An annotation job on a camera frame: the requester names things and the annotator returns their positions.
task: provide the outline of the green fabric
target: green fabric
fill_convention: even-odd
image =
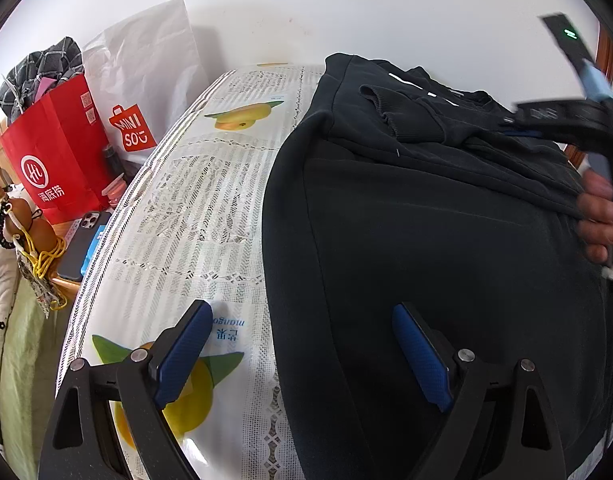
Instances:
[[[0,420],[4,452],[20,480],[35,480],[44,431],[53,406],[56,373],[71,305],[45,319],[25,279],[4,339]]]

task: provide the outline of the yellow string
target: yellow string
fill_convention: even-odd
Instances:
[[[29,233],[26,231],[24,226],[21,224],[17,225],[16,227],[24,233],[24,237],[26,238],[27,247],[30,249],[30,254],[27,253],[24,250],[24,248],[20,248],[20,252],[24,254],[24,256],[26,256],[29,259],[29,261],[32,263],[33,275],[36,278],[43,280],[44,276],[46,276],[46,272],[48,271],[48,268],[53,263],[53,260],[62,256],[62,254],[64,254],[64,252],[66,251],[66,241],[64,241],[64,238],[62,238],[61,236],[56,235],[58,238],[58,243],[53,248],[53,250],[42,251],[39,256],[35,256],[37,254],[37,251],[35,250],[35,244],[33,243],[33,240],[30,237]],[[65,295],[62,294],[62,292],[57,287],[55,289],[58,292],[58,295],[60,296],[61,302],[58,303],[56,300],[53,300],[50,302],[49,308],[51,310],[61,310],[64,307],[66,307],[66,305],[68,304],[68,300],[65,297]]]

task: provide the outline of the gray plaid garment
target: gray plaid garment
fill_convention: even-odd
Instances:
[[[57,80],[48,88],[50,90],[74,75],[83,73],[80,47],[68,36],[42,52],[31,52],[6,76],[15,92],[6,83],[0,86],[0,108],[9,118],[8,123],[11,124],[21,114],[20,107],[16,104],[16,95],[22,104],[22,110],[26,110],[35,101],[35,94],[43,77]]]

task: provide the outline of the smartphone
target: smartphone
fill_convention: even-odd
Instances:
[[[106,211],[89,211],[82,217],[80,225],[73,236],[66,252],[58,263],[58,276],[71,282],[82,281],[82,264],[98,228],[109,222],[110,213]]]

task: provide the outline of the silver bolt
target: silver bolt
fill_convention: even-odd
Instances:
[[[77,372],[78,370],[84,368],[85,363],[86,361],[84,359],[78,357],[77,359],[73,359],[68,367],[71,368],[71,370],[73,370],[74,372]]]
[[[522,361],[520,361],[520,366],[525,372],[532,372],[536,369],[536,365],[533,364],[533,361],[530,361],[529,359],[523,359]]]
[[[468,348],[462,348],[458,351],[458,357],[461,361],[464,361],[465,363],[470,363],[475,359],[475,354]]]
[[[131,360],[135,363],[139,363],[140,361],[144,361],[147,355],[148,352],[146,350],[144,350],[143,348],[138,348],[131,352]]]

